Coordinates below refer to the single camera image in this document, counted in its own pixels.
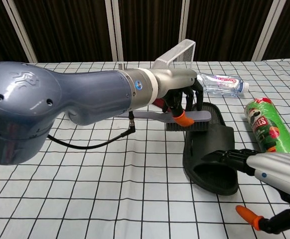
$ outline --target green chip can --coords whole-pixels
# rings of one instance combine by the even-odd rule
[[[270,99],[249,102],[245,107],[245,116],[262,152],[290,153],[290,133]]]

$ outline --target grid pattern tablecloth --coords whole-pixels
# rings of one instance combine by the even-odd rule
[[[128,62],[127,68],[150,64]],[[37,66],[61,73],[118,68],[115,62]],[[204,98],[216,104],[234,128],[236,148],[258,149],[243,114],[253,98],[270,98],[290,131],[290,59],[195,62],[193,68],[240,76],[250,84],[239,98]],[[153,105],[141,110],[161,111]],[[51,134],[72,144],[92,145],[127,128],[125,119],[82,127],[60,115]],[[274,189],[239,173],[235,195],[206,192],[183,172],[183,132],[166,132],[164,124],[152,120],[136,120],[136,129],[128,139],[87,151],[47,140],[26,163],[0,166],[0,239],[290,239],[290,231],[273,236],[253,230],[235,211],[236,205],[245,205],[272,217],[288,207]]]

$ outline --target water bottle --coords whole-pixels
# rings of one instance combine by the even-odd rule
[[[249,88],[247,82],[234,76],[197,73],[197,80],[203,86],[204,92],[211,94],[238,96],[240,93],[247,92]]]

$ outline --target white mesh basket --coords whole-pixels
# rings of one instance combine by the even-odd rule
[[[166,69],[166,68],[191,68],[196,42],[185,39],[174,46],[172,49],[165,52],[158,57],[152,68]]]

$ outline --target curtain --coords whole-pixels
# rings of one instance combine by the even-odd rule
[[[119,0],[125,61],[154,61],[178,44],[182,0]]]
[[[39,62],[112,61],[103,0],[14,0]]]
[[[290,0],[287,0],[263,60],[290,58]]]
[[[196,61],[249,61],[272,0],[191,0],[186,37]]]
[[[11,20],[0,0],[0,61],[28,62]]]

